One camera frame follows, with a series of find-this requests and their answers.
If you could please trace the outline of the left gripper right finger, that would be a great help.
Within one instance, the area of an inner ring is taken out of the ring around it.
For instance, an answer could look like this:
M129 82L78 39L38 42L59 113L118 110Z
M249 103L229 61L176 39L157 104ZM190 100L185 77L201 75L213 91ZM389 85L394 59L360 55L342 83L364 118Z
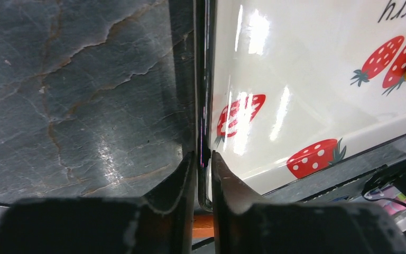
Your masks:
M211 156L217 253L406 253L406 237L370 203L273 203Z

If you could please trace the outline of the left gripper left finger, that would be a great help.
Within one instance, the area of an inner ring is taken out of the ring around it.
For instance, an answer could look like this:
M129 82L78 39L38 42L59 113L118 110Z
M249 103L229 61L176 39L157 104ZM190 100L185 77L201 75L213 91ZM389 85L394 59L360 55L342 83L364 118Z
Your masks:
M0 217L0 253L189 253L195 154L139 197L22 199Z

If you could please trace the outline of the white strawberry print tray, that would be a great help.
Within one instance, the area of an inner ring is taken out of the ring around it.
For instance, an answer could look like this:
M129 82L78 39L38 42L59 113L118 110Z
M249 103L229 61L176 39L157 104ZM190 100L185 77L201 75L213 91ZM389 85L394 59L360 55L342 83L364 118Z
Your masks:
M211 153L260 194L406 135L406 1L194 1L198 201Z

